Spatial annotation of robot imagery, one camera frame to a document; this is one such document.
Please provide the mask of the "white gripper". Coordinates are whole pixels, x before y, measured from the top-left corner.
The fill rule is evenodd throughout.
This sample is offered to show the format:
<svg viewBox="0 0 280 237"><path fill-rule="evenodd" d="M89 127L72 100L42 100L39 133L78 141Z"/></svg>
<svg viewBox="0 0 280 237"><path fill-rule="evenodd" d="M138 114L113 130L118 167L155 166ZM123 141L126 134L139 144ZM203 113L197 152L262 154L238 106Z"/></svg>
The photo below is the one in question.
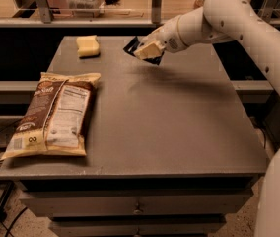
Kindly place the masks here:
<svg viewBox="0 0 280 237"><path fill-rule="evenodd" d="M162 26L141 38L141 44L134 55L141 60L160 57L163 51L176 53L188 49L179 33L179 19L176 16L167 20Z"/></svg>

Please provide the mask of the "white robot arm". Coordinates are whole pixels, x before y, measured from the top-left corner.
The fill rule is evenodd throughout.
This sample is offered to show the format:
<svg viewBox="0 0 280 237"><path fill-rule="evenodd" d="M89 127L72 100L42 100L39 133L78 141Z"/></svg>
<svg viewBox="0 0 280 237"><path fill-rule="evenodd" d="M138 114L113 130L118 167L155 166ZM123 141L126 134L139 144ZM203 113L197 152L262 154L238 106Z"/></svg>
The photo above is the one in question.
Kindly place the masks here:
<svg viewBox="0 0 280 237"><path fill-rule="evenodd" d="M280 96L280 31L259 18L247 0L205 0L143 37L133 54L145 60L228 39L242 46Z"/></svg>

